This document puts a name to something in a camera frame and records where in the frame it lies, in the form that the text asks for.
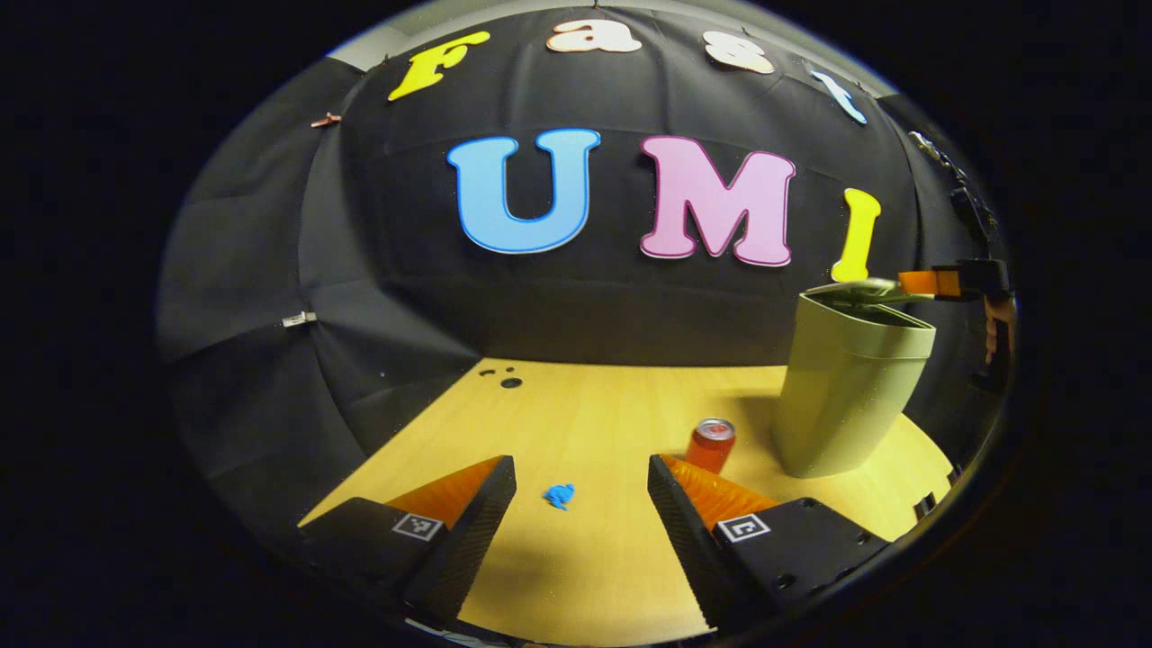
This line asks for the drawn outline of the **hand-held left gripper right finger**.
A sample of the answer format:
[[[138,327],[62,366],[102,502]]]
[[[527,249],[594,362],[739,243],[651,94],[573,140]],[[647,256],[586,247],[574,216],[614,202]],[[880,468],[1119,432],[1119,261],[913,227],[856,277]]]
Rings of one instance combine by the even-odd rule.
[[[779,503],[675,455],[647,492],[708,626],[744,628],[829,590],[889,545],[823,502]]]

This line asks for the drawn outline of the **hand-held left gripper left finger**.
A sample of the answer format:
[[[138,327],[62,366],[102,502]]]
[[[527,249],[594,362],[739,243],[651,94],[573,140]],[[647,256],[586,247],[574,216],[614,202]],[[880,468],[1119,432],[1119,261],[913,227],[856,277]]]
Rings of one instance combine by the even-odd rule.
[[[301,526],[317,567],[386,615],[453,621],[516,493],[493,455],[386,503],[351,497]]]

